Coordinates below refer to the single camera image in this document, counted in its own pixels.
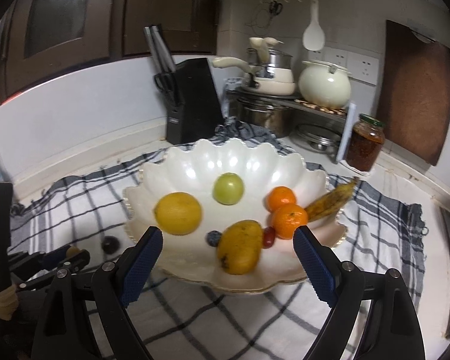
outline wall socket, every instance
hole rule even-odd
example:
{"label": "wall socket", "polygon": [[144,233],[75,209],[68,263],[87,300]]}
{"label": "wall socket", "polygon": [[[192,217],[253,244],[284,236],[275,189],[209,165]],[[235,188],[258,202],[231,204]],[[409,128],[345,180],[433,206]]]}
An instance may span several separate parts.
{"label": "wall socket", "polygon": [[308,50],[308,60],[323,61],[323,49],[318,51]]}
{"label": "wall socket", "polygon": [[377,85],[378,64],[377,58],[357,54],[356,52],[348,52],[346,67],[356,80]]}
{"label": "wall socket", "polygon": [[339,49],[332,49],[330,47],[323,48],[323,60],[336,64],[338,66],[347,66],[347,52]]}

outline stainless steel pot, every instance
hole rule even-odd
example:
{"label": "stainless steel pot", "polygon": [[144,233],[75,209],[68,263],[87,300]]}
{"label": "stainless steel pot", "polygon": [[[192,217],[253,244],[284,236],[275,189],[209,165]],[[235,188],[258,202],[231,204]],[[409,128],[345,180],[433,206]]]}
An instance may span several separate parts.
{"label": "stainless steel pot", "polygon": [[277,138],[292,132],[293,109],[261,100],[238,98],[236,102],[238,120],[268,128]]}
{"label": "stainless steel pot", "polygon": [[270,66],[273,68],[280,68],[280,69],[291,69],[292,66],[292,56],[287,54],[286,52],[275,50],[275,49],[269,49],[270,53],[270,61],[268,63],[263,64],[260,62],[260,59],[258,57],[258,52],[254,48],[248,48],[247,49],[247,62],[249,65],[252,66]]}

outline banana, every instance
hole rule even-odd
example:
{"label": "banana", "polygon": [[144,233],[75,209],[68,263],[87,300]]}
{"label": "banana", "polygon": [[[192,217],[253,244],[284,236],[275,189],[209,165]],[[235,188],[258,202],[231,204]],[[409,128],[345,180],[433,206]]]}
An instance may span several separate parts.
{"label": "banana", "polygon": [[310,203],[305,208],[305,211],[308,214],[308,221],[313,222],[322,219],[341,209],[352,197],[353,190],[358,180],[358,177],[354,177],[348,184],[340,184],[333,191],[328,192]]}

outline fruit bowl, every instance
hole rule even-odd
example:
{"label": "fruit bowl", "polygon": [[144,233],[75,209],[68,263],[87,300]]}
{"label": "fruit bowl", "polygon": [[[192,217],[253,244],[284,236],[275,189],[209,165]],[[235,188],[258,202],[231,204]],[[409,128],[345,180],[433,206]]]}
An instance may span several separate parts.
{"label": "fruit bowl", "polygon": [[[223,173],[238,174],[245,184],[239,203],[222,205],[212,197],[214,181]],[[202,222],[192,233],[171,235],[163,232],[163,250],[156,266],[166,274],[224,293],[258,294],[278,284],[295,284],[306,278],[293,249],[292,240],[277,239],[263,249],[256,268],[248,274],[225,273],[216,257],[216,248],[206,242],[211,230],[223,232],[235,222],[253,219],[269,225],[270,213],[264,198],[276,186],[293,190],[297,204],[306,207],[328,190],[328,176],[322,170],[308,170],[298,153],[282,156],[269,143],[249,148],[240,139],[222,146],[201,139],[190,151],[171,147],[161,163],[145,163],[142,182],[124,190],[124,200],[132,214],[125,225],[128,236],[137,242],[149,226],[157,226],[153,209],[160,198],[171,192],[187,192],[202,206]],[[311,222],[322,245],[334,247],[345,237],[347,228],[338,223],[338,213]]]}

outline wooden cutting board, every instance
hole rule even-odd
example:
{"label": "wooden cutting board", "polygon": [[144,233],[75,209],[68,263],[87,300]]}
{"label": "wooden cutting board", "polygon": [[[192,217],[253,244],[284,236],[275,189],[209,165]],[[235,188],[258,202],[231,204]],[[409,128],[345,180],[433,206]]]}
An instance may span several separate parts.
{"label": "wooden cutting board", "polygon": [[436,165],[450,123],[450,49],[387,20],[377,119],[388,140]]}

